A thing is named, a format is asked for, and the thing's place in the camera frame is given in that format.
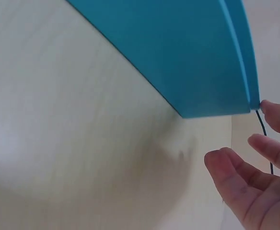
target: black wire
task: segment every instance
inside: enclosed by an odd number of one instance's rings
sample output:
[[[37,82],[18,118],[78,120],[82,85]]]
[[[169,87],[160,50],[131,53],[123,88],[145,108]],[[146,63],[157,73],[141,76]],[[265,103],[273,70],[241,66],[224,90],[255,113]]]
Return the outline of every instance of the black wire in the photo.
[[[261,127],[262,127],[262,129],[263,129],[263,133],[264,133],[265,136],[267,136],[267,132],[266,132],[265,125],[264,125],[263,120],[261,119],[261,117],[260,117],[260,115],[259,115],[258,110],[256,110],[256,114],[257,114],[257,117],[258,117],[259,122],[260,122],[260,124],[261,124]],[[271,162],[270,162],[270,172],[271,172],[272,175],[274,174],[274,171],[273,171],[273,164],[272,164]]]

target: hand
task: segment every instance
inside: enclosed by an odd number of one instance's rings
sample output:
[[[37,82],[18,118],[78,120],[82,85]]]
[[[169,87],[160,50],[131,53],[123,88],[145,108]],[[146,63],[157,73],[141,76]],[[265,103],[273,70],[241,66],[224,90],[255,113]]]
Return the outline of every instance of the hand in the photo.
[[[280,104],[261,103],[267,123],[280,133]],[[280,169],[280,143],[254,134],[249,144]],[[280,177],[243,161],[232,149],[205,156],[217,190],[247,230],[280,230]]]

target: blue paper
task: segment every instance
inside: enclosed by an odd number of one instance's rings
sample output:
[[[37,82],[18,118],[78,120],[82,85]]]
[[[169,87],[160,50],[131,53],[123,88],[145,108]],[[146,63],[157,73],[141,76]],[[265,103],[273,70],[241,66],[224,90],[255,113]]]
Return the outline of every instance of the blue paper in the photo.
[[[240,0],[68,1],[182,117],[259,107],[254,51]]]

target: white surface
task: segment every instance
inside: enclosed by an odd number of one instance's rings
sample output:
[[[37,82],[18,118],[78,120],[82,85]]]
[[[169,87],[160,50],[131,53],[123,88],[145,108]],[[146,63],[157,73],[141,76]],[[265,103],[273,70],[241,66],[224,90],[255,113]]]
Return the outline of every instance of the white surface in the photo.
[[[203,156],[230,144],[64,0],[0,0],[0,230],[218,230]]]
[[[280,0],[244,0],[251,25],[262,99],[280,103]],[[256,114],[233,118],[233,148],[249,163],[269,172],[268,162],[248,147],[246,139],[262,133]],[[266,124],[268,136],[280,141],[280,134]],[[226,208],[222,230],[243,229]]]

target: blue panel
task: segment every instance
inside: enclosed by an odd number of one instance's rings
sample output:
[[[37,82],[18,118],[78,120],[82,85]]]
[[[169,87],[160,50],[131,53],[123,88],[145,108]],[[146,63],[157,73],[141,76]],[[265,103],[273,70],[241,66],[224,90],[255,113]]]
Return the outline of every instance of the blue panel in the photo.
[[[250,111],[251,80],[244,62],[252,69],[254,61],[240,49],[224,0],[69,2],[182,117]]]
[[[235,32],[239,40],[240,50],[243,56],[247,83],[250,93],[250,108],[259,109],[259,91],[257,69],[253,50],[250,29],[247,23],[244,6],[241,0],[225,0]]]

